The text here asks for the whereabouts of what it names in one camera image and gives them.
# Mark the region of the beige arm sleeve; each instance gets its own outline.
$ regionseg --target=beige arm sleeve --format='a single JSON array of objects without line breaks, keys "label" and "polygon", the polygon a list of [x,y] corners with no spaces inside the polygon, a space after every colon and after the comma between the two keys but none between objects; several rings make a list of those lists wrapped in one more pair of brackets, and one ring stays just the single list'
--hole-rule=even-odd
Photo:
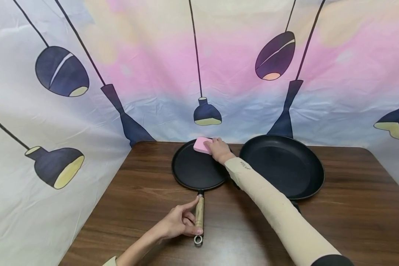
[{"label": "beige arm sleeve", "polygon": [[116,259],[117,259],[117,257],[113,257],[112,259],[108,260],[107,263],[105,263],[102,266],[117,266]]},{"label": "beige arm sleeve", "polygon": [[236,184],[260,208],[297,266],[311,266],[325,255],[340,253],[297,211],[287,197],[241,158],[225,167]]}]

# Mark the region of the printed cloth backdrop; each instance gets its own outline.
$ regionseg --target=printed cloth backdrop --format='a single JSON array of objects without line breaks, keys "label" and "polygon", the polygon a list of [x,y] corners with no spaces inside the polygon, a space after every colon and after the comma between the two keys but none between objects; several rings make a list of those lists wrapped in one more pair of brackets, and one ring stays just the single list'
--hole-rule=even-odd
[{"label": "printed cloth backdrop", "polygon": [[0,266],[57,265],[138,141],[267,133],[399,184],[399,0],[0,0]]}]

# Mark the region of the frying pan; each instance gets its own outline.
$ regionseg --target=frying pan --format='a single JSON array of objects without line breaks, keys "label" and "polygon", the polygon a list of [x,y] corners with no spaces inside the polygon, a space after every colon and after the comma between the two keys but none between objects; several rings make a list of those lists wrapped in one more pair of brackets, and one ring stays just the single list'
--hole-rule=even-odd
[{"label": "frying pan", "polygon": [[254,137],[242,146],[239,157],[291,201],[315,195],[325,180],[324,167],[314,152],[289,137]]},{"label": "frying pan", "polygon": [[[177,150],[171,161],[171,171],[180,185],[198,191],[195,226],[204,229],[204,191],[222,185],[229,173],[210,155],[194,151],[195,141],[191,140]],[[202,244],[202,235],[195,236],[194,243]]]}]

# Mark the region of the sponge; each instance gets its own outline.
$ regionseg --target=sponge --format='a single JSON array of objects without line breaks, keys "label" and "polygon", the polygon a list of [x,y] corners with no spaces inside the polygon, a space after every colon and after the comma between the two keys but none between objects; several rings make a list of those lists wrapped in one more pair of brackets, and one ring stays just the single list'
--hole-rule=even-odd
[{"label": "sponge", "polygon": [[204,145],[205,141],[213,142],[213,140],[208,139],[206,137],[199,137],[199,138],[197,138],[197,140],[194,143],[194,151],[210,154],[210,152]]}]

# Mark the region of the wood grain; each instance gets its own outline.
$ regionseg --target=wood grain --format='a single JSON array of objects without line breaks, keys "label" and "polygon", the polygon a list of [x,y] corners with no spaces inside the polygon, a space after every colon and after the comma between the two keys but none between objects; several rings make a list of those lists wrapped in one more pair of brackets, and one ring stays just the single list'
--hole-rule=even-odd
[{"label": "wood grain", "polygon": [[[172,207],[197,195],[171,174],[182,143],[138,143],[94,208],[60,265],[101,266],[120,255]],[[241,145],[231,145],[238,154]],[[399,186],[362,148],[311,147],[325,166],[325,185],[300,201],[301,213],[356,266],[399,266]],[[204,243],[161,244],[143,265],[293,265],[262,216],[227,182],[205,193]]]}]

